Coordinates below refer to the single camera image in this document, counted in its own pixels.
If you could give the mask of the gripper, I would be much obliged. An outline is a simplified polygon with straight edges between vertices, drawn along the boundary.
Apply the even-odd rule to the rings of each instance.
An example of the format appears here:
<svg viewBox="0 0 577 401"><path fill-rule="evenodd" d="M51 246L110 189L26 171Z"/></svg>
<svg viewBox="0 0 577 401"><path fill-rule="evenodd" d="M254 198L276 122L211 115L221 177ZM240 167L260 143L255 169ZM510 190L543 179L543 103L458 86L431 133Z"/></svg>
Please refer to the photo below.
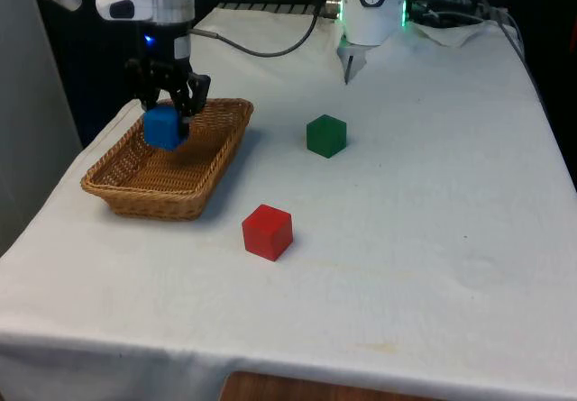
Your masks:
<svg viewBox="0 0 577 401"><path fill-rule="evenodd" d="M154 108L160 90L149 59L160 61L161 88L178 113L180 138L189 136L190 123L206 105L211 77L196 73L190 65L191 23L137 24L137 56L124 65L127 86L144 111Z"/></svg>

